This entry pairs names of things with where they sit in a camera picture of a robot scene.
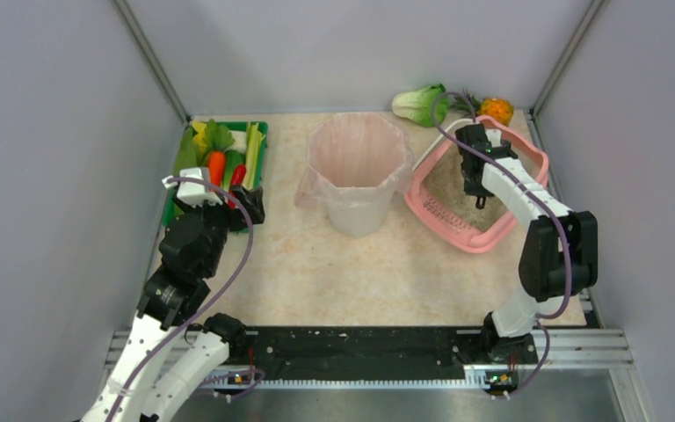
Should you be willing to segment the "black litter scoop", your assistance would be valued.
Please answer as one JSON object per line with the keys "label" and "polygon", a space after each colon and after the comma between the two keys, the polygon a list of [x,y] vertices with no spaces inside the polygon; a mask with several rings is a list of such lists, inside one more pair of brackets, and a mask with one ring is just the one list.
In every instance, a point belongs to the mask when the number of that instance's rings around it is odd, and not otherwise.
{"label": "black litter scoop", "polygon": [[475,200],[476,209],[485,209],[487,198],[484,196],[478,196]]}

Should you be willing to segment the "white trash bin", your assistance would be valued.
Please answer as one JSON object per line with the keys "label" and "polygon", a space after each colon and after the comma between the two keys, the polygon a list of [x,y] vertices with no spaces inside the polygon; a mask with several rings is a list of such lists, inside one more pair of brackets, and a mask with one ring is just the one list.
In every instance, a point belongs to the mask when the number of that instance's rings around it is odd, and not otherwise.
{"label": "white trash bin", "polygon": [[381,229],[393,192],[374,193],[367,198],[329,202],[325,209],[332,227],[354,238],[371,235]]}

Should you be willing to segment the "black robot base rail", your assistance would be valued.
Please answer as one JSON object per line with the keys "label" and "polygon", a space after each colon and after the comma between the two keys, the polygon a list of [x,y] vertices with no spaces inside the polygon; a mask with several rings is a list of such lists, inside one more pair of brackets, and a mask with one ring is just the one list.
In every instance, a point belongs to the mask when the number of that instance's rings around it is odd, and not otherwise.
{"label": "black robot base rail", "polygon": [[474,365],[534,364],[533,337],[496,339],[468,327],[250,327],[226,365],[270,382],[463,381]]}

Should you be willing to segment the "pink plastic bin liner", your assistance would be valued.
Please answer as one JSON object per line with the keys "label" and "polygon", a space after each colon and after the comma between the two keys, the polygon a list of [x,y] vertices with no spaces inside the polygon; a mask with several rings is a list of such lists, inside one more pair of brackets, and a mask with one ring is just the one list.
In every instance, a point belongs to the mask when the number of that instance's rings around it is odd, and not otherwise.
{"label": "pink plastic bin liner", "polygon": [[415,157],[407,132],[373,112],[336,113],[308,136],[306,166],[294,194],[300,208],[364,207],[407,193]]}

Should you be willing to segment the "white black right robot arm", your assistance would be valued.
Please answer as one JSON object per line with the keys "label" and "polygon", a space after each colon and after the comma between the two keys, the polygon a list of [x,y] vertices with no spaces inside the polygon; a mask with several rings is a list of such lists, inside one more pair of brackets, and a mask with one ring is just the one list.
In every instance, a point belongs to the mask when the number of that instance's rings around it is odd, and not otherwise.
{"label": "white black right robot arm", "polygon": [[466,195],[484,209],[497,198],[526,228],[519,259],[520,286],[483,320],[481,349],[493,360],[519,348],[543,319],[555,319],[570,298],[595,284],[598,224],[555,199],[523,167],[509,142],[492,142],[481,123],[455,132]]}

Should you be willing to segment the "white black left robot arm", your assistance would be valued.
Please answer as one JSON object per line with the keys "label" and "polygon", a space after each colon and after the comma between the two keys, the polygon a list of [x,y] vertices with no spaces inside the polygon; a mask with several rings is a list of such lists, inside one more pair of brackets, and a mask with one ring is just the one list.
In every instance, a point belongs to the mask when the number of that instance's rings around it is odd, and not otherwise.
{"label": "white black left robot arm", "polygon": [[263,190],[215,189],[199,205],[172,190],[183,214],[171,220],[158,245],[160,266],[146,281],[126,344],[84,421],[168,421],[202,383],[246,343],[246,327],[217,313],[200,328],[185,355],[161,371],[172,347],[222,293],[210,293],[230,232],[265,220]]}

